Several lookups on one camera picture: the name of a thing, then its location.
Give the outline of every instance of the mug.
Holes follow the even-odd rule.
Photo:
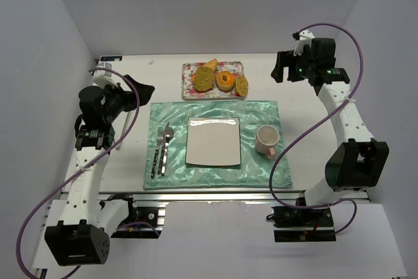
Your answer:
[[[272,125],[263,125],[257,131],[255,137],[255,150],[273,158],[276,155],[274,147],[280,139],[279,131]]]

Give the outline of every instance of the bread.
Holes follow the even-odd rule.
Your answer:
[[[248,93],[248,81],[243,75],[238,75],[235,78],[235,89],[239,96],[246,96]]]
[[[196,70],[194,85],[197,91],[208,91],[214,87],[215,71],[209,67],[200,66]]]
[[[223,91],[231,91],[234,88],[234,76],[229,71],[222,71],[216,75],[216,84]]]
[[[203,67],[208,67],[211,68],[214,72],[216,72],[216,68],[217,68],[217,59],[212,59],[209,62],[206,62]]]

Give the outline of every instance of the green satin placemat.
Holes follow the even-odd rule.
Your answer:
[[[240,118],[241,166],[233,168],[200,167],[185,164],[187,121],[189,117]],[[157,141],[157,128],[170,122],[175,134],[170,141],[165,176],[151,179]],[[152,103],[144,190],[178,188],[266,188],[274,160],[258,153],[255,135],[260,126],[270,124],[280,132],[276,145],[279,154],[285,147],[276,101],[198,101]],[[273,178],[275,188],[290,186],[292,179],[286,156],[280,161]]]

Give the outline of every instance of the white plate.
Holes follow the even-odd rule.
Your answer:
[[[240,119],[189,117],[185,163],[241,165]]]

